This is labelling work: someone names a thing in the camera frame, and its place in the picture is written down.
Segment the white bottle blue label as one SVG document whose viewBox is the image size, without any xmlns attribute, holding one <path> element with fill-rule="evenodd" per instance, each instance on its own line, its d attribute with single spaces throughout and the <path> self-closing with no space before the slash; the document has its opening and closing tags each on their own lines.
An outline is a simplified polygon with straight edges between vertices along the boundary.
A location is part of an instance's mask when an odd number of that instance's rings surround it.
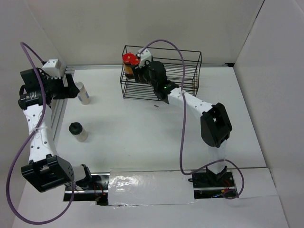
<svg viewBox="0 0 304 228">
<path fill-rule="evenodd" d="M 82 82 L 75 82 L 75 85 L 79 90 L 77 97 L 78 97 L 79 101 L 81 102 L 81 104 L 83 104 L 83 105 L 90 104 L 91 100 L 90 100 L 89 94 L 88 94 L 84 84 Z"/>
</svg>

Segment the red lid chili jar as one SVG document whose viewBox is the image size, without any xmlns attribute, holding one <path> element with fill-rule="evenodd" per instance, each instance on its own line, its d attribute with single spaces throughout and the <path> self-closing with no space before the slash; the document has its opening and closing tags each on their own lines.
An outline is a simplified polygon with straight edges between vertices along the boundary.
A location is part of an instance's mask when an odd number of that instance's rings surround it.
<svg viewBox="0 0 304 228">
<path fill-rule="evenodd" d="M 134 55 L 133 53 L 125 54 L 125 62 L 130 65 L 138 65 L 140 63 L 140 59 Z"/>
</svg>

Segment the red lid sauce jar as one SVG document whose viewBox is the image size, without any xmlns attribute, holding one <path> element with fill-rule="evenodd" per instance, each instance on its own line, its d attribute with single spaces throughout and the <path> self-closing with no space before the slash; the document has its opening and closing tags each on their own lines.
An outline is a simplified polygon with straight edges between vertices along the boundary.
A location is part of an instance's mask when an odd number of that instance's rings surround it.
<svg viewBox="0 0 304 228">
<path fill-rule="evenodd" d="M 123 65 L 124 65 L 124 73 L 125 76 L 129 79 L 133 78 L 133 70 L 132 70 L 132 60 L 134 59 L 134 54 L 126 53 L 122 56 Z"/>
</svg>

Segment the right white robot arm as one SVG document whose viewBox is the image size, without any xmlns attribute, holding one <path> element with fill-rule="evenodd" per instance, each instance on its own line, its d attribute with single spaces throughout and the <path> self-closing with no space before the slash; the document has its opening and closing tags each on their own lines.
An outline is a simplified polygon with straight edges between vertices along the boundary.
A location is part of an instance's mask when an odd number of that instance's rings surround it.
<svg viewBox="0 0 304 228">
<path fill-rule="evenodd" d="M 184 112 L 190 111 L 199 120 L 201 137 L 209 150 L 210 164 L 204 166 L 208 183 L 212 186 L 222 183 L 227 172 L 227 140 L 232 131 L 225 106 L 202 101 L 187 93 L 167 78 L 165 66 L 160 61 L 147 60 L 144 66 L 135 65 L 131 69 L 135 80 L 149 84 L 159 100 L 180 107 Z"/>
</svg>

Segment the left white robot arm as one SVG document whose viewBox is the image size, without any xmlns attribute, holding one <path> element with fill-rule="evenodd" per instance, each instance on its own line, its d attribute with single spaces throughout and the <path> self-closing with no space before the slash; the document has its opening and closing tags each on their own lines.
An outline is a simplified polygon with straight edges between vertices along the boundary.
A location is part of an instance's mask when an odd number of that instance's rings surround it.
<svg viewBox="0 0 304 228">
<path fill-rule="evenodd" d="M 53 78 L 42 68 L 20 72 L 24 81 L 19 91 L 18 104 L 23 110 L 31 136 L 28 164 L 21 168 L 22 176 L 39 192 L 75 182 L 82 190 L 93 186 L 94 178 L 89 168 L 81 164 L 73 166 L 59 157 L 51 129 L 51 102 L 75 98 L 79 89 L 71 74 Z"/>
</svg>

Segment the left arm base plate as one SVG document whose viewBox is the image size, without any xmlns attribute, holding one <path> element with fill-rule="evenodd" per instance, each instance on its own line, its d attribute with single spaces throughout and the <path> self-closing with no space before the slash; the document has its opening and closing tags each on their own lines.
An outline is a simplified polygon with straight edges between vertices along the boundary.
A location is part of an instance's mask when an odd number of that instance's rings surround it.
<svg viewBox="0 0 304 228">
<path fill-rule="evenodd" d="M 73 201 L 108 206 L 109 178 L 110 173 L 92 173 L 93 182 L 89 183 L 87 187 L 75 187 Z"/>
</svg>

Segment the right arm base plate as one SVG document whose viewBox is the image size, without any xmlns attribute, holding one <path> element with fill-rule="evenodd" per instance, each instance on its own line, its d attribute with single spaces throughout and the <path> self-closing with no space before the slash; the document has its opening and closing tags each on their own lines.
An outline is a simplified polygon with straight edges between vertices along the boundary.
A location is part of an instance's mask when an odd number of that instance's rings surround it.
<svg viewBox="0 0 304 228">
<path fill-rule="evenodd" d="M 238 193 L 230 171 L 222 173 L 219 179 L 214 179 L 209 170 L 197 172 L 188 182 L 193 185 L 194 199 L 218 199 L 223 196 L 233 198 Z"/>
</svg>

